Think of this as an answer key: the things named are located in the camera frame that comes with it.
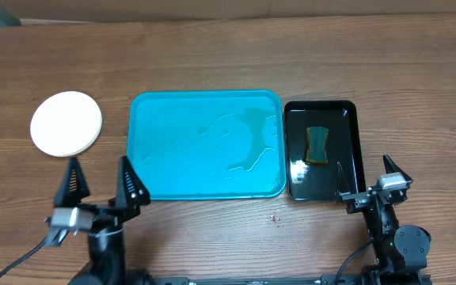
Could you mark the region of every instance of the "rectangular blue tray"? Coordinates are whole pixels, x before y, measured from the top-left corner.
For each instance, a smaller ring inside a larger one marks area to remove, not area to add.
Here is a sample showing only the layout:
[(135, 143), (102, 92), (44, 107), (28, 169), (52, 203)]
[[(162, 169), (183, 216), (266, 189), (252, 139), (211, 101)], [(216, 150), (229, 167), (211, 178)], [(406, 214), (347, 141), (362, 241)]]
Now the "rectangular blue tray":
[(281, 108), (264, 89), (143, 93), (131, 104), (127, 156), (152, 200), (277, 196)]

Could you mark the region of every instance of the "sponge on black tray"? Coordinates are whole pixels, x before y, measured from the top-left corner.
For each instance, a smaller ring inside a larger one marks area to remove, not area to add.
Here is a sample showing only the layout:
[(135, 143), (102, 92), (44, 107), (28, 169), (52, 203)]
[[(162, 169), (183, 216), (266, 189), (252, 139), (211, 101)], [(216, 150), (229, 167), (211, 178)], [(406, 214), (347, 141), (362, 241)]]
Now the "sponge on black tray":
[(307, 128), (306, 162), (313, 164), (326, 164), (329, 162), (325, 149), (328, 135), (329, 129), (326, 127)]

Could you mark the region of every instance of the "wooden tabletop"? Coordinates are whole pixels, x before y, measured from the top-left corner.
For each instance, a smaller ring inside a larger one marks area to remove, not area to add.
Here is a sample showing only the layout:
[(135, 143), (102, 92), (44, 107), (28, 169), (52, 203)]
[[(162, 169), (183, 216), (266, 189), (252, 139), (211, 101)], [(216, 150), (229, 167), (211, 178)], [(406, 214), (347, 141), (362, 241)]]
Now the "wooden tabletop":
[[(79, 159), (91, 201), (115, 195), (130, 103), (148, 90), (271, 89), (358, 109), (367, 183), (389, 153), (415, 182), (401, 225), (432, 235), (426, 273), (456, 283), (456, 14), (0, 28), (0, 270), (47, 231), (67, 161), (29, 137), (39, 104), (79, 90), (104, 126)], [(277, 212), (281, 226), (269, 215)], [(127, 262), (157, 277), (335, 273), (367, 239), (343, 205), (275, 199), (152, 203), (126, 225)], [(42, 249), (2, 283), (64, 284), (87, 262), (86, 236)], [(350, 264), (373, 264), (371, 250)]]

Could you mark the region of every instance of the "black cable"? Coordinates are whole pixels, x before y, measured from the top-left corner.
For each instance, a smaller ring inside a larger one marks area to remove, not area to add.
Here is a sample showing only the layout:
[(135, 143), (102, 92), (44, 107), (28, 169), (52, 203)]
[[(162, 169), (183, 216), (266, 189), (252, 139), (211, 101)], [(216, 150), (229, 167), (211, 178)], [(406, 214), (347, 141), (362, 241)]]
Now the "black cable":
[(340, 278), (340, 275), (342, 274), (342, 271), (344, 270), (344, 268), (346, 267), (346, 265), (348, 265), (348, 263), (355, 257), (357, 257), (360, 253), (363, 252), (363, 250), (365, 250), (369, 245), (372, 245), (374, 243), (374, 238), (371, 237), (370, 240), (368, 242), (366, 242), (364, 245), (362, 245), (359, 249), (357, 249), (352, 255), (350, 255), (346, 261), (344, 263), (342, 263), (342, 265), (340, 266), (339, 268), (339, 271), (337, 272), (337, 275), (336, 275), (336, 279), (335, 281), (333, 282), (333, 285), (339, 285), (339, 278)]
[(1, 272), (0, 272), (0, 279), (1, 277), (3, 277), (8, 271), (10, 271), (10, 269), (16, 267), (17, 265), (19, 265), (20, 263), (22, 263), (22, 261), (24, 260), (27, 260), (31, 255), (35, 254), (38, 250), (40, 250), (42, 247), (44, 247), (45, 245), (45, 238), (34, 248), (32, 249), (30, 252), (26, 253), (23, 257), (15, 260), (12, 264), (8, 265), (5, 269), (3, 269)]

